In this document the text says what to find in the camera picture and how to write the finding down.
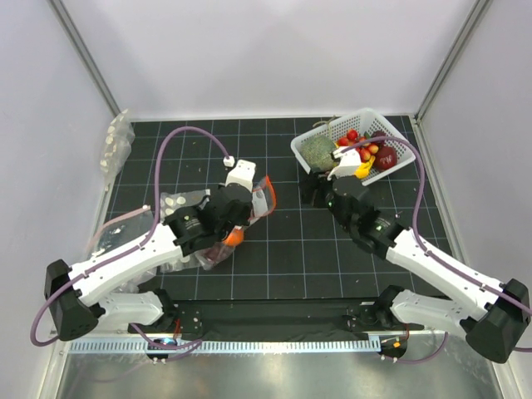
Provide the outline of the orange fruit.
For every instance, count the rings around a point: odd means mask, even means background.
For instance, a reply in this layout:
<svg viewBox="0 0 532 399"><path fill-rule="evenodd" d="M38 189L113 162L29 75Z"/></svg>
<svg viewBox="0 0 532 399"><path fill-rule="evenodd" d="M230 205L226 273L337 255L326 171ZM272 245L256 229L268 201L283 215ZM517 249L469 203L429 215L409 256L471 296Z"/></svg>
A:
<svg viewBox="0 0 532 399"><path fill-rule="evenodd" d="M237 247L244 241L244 231L242 229L234 228L223 243L229 247Z"/></svg>

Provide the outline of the clear zip bag red zipper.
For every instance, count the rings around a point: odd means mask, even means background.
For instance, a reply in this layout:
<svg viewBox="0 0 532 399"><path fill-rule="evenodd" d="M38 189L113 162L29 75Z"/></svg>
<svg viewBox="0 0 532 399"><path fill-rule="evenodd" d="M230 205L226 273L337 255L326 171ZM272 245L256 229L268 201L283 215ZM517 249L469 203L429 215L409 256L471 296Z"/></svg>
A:
<svg viewBox="0 0 532 399"><path fill-rule="evenodd" d="M243 243L246 230L260 219L272 214L276 206L277 198L273 184L269 176L265 175L253 187L252 209L249 216L249 223L245 226L234 227L223 241L215 243L209 249L200 250L195 255L200 266L204 270L211 270L213 267L224 262Z"/></svg>

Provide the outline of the purple grape bunch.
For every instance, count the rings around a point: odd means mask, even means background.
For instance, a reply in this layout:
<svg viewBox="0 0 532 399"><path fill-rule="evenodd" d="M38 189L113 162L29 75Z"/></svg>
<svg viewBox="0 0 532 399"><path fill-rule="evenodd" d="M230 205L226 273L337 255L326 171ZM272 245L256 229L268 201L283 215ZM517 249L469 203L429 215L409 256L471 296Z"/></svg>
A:
<svg viewBox="0 0 532 399"><path fill-rule="evenodd" d="M216 243L206 253L206 257L213 264L219 264L224 262L233 252L234 247L223 243Z"/></svg>

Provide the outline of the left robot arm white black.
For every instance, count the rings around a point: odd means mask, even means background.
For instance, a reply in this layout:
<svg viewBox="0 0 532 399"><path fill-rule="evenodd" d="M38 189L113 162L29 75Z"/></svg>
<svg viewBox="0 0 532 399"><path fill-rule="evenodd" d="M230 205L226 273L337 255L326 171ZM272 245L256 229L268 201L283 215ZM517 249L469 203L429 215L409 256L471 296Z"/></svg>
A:
<svg viewBox="0 0 532 399"><path fill-rule="evenodd" d="M111 294L123 283L161 264L210 249L234 228L249 225L252 199L251 184L227 183L108 254L72 266L61 259L49 264L43 307L52 315L58 340L83 337L108 319Z"/></svg>

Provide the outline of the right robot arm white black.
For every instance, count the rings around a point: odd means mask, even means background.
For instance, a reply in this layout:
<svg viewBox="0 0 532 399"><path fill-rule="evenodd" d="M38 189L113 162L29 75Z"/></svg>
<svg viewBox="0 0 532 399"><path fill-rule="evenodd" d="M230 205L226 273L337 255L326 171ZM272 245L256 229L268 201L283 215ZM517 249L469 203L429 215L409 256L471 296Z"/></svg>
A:
<svg viewBox="0 0 532 399"><path fill-rule="evenodd" d="M329 179L311 174L300 184L301 201L328 209L361 250L422 278L445 294L420 295L390 286L373 305L377 324L435 328L466 341L482 357L505 363L530 325L528 288L512 278L502 283L469 268L423 239L417 230L378 209L354 176Z"/></svg>

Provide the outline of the bag of white discs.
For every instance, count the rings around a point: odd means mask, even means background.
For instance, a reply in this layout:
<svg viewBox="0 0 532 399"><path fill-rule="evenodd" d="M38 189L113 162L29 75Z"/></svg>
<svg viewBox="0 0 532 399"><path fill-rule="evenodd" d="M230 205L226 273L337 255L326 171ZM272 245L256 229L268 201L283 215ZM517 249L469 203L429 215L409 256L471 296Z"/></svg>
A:
<svg viewBox="0 0 532 399"><path fill-rule="evenodd" d="M165 221L176 210L185 206L192 206L199 204L200 201L210 194L210 190L194 190L190 192L180 192L175 194L161 193L160 194L160 222ZM181 259L172 260L160 266L162 273L180 272L188 268L205 268L207 263L199 256L199 253L194 253L185 256Z"/></svg>

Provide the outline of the crumpled clear bag left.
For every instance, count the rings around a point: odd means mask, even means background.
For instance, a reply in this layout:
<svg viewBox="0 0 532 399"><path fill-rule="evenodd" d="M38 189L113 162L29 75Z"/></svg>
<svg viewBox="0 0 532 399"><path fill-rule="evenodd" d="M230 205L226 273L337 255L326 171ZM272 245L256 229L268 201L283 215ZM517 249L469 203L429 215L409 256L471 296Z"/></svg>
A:
<svg viewBox="0 0 532 399"><path fill-rule="evenodd" d="M128 243L141 234L146 234L153 220L154 216L150 206L143 205L139 209L105 222L86 246L86 257L88 259L99 257ZM140 285L155 277L156 272L157 267L151 268L137 277L122 283L115 289L115 292L139 293Z"/></svg>

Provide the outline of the green netted melon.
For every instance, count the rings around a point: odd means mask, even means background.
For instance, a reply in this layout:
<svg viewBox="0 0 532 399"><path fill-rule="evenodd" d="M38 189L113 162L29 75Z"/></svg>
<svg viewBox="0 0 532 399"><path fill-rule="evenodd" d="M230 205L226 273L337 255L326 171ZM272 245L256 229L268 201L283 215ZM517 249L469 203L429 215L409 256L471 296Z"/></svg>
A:
<svg viewBox="0 0 532 399"><path fill-rule="evenodd" d="M333 140L325 135L315 135L302 143L300 155L311 171L327 172L336 165L332 156L336 149Z"/></svg>

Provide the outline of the small strawberries pile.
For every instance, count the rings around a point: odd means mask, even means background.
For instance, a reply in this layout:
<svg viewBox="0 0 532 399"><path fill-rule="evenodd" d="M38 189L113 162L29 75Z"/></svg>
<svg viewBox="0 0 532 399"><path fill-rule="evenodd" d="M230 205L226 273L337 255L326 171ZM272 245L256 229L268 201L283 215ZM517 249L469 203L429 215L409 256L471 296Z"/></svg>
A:
<svg viewBox="0 0 532 399"><path fill-rule="evenodd" d="M357 147L357 152L361 157L362 163L368 162L379 151L379 145L367 141L368 136L360 135L358 131L350 129L347 133L337 140L337 146L350 146L362 143Z"/></svg>

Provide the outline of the white plastic fruit basket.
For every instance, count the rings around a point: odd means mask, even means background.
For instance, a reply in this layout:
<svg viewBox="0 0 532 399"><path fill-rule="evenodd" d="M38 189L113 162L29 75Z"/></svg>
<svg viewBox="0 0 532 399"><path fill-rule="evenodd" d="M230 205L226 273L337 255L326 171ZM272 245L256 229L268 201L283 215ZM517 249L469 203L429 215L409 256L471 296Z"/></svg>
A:
<svg viewBox="0 0 532 399"><path fill-rule="evenodd" d="M406 137L385 116L362 108L316 124L292 139L290 148L310 174L318 170L320 160L331 167L338 165L342 149L361 142L357 148L361 165L355 175L367 186L414 162L416 156L402 143L404 140Z"/></svg>

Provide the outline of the black grid cutting mat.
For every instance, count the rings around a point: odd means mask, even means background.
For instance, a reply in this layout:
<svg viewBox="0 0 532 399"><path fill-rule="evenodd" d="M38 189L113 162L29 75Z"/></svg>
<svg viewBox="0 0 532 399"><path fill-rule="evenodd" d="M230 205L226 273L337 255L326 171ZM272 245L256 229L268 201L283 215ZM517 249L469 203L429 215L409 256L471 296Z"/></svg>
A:
<svg viewBox="0 0 532 399"><path fill-rule="evenodd" d="M203 120L175 137L155 158L175 121L137 121L135 140L117 176L108 219L170 194L213 189L225 177L224 150L256 164L277 196L275 211L251 226L244 241L211 270L158 272L142 289L163 288L175 300L367 298L398 285L423 295L436 290L415 274L360 250L324 209L301 204L303 169L290 149L313 118Z"/></svg>

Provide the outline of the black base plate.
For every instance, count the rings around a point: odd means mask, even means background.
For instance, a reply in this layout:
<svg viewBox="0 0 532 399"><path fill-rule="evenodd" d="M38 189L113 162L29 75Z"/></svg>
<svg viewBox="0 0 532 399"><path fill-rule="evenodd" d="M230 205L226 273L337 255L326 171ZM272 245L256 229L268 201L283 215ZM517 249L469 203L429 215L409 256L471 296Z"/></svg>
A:
<svg viewBox="0 0 532 399"><path fill-rule="evenodd" d="M172 334L179 327L185 339L213 342L336 342L423 329L381 323L372 305L361 298L176 301L168 322L140 329Z"/></svg>

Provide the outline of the clear bag at wall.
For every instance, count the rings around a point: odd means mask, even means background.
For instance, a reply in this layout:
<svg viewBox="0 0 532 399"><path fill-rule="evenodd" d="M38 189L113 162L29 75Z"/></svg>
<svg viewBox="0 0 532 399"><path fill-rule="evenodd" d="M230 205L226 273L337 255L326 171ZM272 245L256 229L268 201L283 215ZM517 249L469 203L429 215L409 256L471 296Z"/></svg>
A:
<svg viewBox="0 0 532 399"><path fill-rule="evenodd" d="M125 109L109 124L101 150L100 169L105 191L111 189L112 183L130 156L134 139L130 112Z"/></svg>

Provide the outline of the aluminium frame post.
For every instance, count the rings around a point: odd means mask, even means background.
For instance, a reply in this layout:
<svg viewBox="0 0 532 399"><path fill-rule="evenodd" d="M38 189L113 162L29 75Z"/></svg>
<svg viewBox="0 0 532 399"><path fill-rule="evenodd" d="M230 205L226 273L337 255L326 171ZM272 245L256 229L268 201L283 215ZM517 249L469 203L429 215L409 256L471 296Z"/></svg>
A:
<svg viewBox="0 0 532 399"><path fill-rule="evenodd" d="M491 0L474 1L471 10L467 14L465 21L461 25L461 28L450 47L450 50L446 54L444 61L441 63L441 66L430 84L417 112L414 114L414 119L417 123L420 123L430 110L432 103L436 99L447 78L450 76L459 61L461 54L466 49L469 41L473 37L485 14L490 9L492 3Z"/></svg>
<svg viewBox="0 0 532 399"><path fill-rule="evenodd" d="M85 67L88 76L93 81L108 110L113 116L118 115L121 112L121 108L115 97L112 95L110 87L107 85L100 68L96 64L91 51L86 45L71 14L67 10L65 3L62 0L47 0L47 3L59 21L64 33L66 33L66 37L70 41L75 53L80 58L82 65Z"/></svg>

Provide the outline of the left aluminium frame post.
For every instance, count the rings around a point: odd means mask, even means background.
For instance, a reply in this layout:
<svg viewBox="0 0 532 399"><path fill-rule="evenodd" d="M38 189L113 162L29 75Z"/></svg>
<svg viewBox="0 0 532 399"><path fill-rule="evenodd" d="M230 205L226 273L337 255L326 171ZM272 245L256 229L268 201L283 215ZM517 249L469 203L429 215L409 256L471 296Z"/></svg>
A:
<svg viewBox="0 0 532 399"><path fill-rule="evenodd" d="M113 116L118 115L121 112L121 108L115 97L112 95L110 87L107 85L100 68L96 64L91 51L86 45L71 14L67 10L65 3L62 0L47 0L47 3L59 21L64 33L66 33L66 37L70 41L75 53L80 58L82 65L85 67L88 76L93 81L108 110Z"/></svg>

